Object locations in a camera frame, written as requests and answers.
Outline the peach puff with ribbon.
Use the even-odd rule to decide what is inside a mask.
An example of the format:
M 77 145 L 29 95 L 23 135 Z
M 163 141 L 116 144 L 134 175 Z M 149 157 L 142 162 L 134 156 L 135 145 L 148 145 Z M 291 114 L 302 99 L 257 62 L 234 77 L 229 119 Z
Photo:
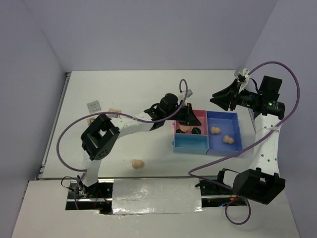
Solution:
M 189 133 L 193 130 L 193 126 L 190 125 L 179 125 L 179 129 L 184 133 Z

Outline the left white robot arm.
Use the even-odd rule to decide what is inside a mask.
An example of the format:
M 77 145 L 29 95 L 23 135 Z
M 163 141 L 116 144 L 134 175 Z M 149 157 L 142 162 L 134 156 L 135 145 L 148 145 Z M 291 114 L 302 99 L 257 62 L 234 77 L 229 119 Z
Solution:
M 187 127 L 201 125 L 191 104 L 184 105 L 174 94 L 166 94 L 159 103 L 132 118 L 111 119 L 105 114 L 99 115 L 81 135 L 85 171 L 78 177 L 80 193 L 86 198 L 97 193 L 101 161 L 110 154 L 117 139 L 158 129 L 164 125 L 165 118 Z

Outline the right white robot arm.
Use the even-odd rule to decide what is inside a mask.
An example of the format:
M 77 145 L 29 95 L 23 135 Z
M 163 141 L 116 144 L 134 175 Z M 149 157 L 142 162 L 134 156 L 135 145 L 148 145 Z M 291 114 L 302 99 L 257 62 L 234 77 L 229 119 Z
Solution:
M 252 110 L 256 141 L 269 135 L 254 147 L 253 161 L 246 171 L 222 169 L 218 173 L 215 187 L 219 193 L 226 194 L 232 189 L 235 195 L 267 205 L 285 188 L 277 161 L 279 122 L 285 115 L 285 105 L 278 101 L 281 84 L 281 79 L 264 76 L 258 92 L 254 93 L 244 88 L 246 82 L 235 79 L 213 94 L 210 102 L 222 109 L 234 110 L 239 105 Z

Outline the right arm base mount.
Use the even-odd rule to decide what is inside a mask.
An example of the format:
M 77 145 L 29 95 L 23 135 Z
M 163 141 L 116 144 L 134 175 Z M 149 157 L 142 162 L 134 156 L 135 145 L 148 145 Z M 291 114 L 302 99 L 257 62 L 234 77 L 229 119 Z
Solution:
M 200 189 L 203 208 L 225 207 L 230 201 L 236 198 L 231 190 L 205 180 L 200 180 L 195 185 L 195 188 Z

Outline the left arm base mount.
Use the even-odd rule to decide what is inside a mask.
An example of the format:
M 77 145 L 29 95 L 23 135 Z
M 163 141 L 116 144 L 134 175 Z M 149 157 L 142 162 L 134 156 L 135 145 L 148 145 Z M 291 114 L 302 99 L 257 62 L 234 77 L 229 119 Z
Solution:
M 67 189 L 66 211 L 96 210 L 100 214 L 112 214 L 113 181 L 100 180 L 91 187 L 85 187 L 79 177 L 65 176 L 60 185 Z

